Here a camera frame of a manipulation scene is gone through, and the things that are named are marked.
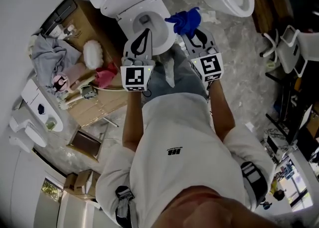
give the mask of white chair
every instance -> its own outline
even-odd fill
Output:
[[[302,33],[288,25],[284,34],[280,36],[280,42],[277,36],[276,40],[272,40],[267,34],[263,36],[269,39],[272,48],[260,53],[260,56],[267,57],[275,52],[274,63],[278,57],[287,74],[295,70],[298,77],[302,77],[308,60],[319,61],[319,33]]]

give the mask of pink cloth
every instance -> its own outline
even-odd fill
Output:
[[[117,75],[118,71],[114,63],[110,63],[107,68],[99,67],[96,69],[96,81],[99,83],[99,88],[105,89],[110,85],[114,76]]]

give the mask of marble floor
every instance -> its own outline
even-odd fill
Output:
[[[203,0],[163,2],[171,14],[195,6],[200,8],[201,25],[213,33],[222,53],[225,73],[221,83],[235,120],[253,125],[253,132],[261,140],[263,130],[269,124],[265,114],[273,110],[277,88],[275,83],[265,76],[266,61],[259,57],[259,53],[265,49],[267,42],[256,32],[252,18],[239,18],[214,11]],[[50,133],[48,146],[38,147],[37,151],[65,174],[86,169],[101,173],[109,147],[121,143],[125,112],[126,107],[123,107],[108,116],[119,128],[106,124],[105,121],[85,128],[96,137],[106,130],[98,163],[65,147],[77,126],[67,112],[61,112],[65,130],[61,133]]]

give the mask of gray cloth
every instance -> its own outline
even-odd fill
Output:
[[[44,38],[41,34],[32,49],[32,63],[38,82],[45,90],[58,96],[52,89],[52,80],[65,68],[78,61],[81,53],[63,40]]]
[[[202,81],[191,68],[189,61],[179,45],[174,44],[167,51],[167,55],[174,59],[175,87],[172,88],[168,84],[165,78],[164,66],[157,63],[150,79],[148,91],[144,92],[147,97],[143,97],[142,104],[144,105],[152,99],[162,95],[181,92],[197,94],[207,100],[208,95]]]

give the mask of white t-shirt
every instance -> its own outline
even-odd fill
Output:
[[[97,183],[97,201],[115,223],[115,190],[122,185],[135,197],[139,228],[150,228],[169,202],[191,186],[212,188],[250,207],[232,155],[253,162],[270,186],[275,166],[260,142],[246,127],[236,126],[222,143],[210,126],[202,96],[157,97],[143,107],[143,119],[145,131],[136,153],[115,145]]]

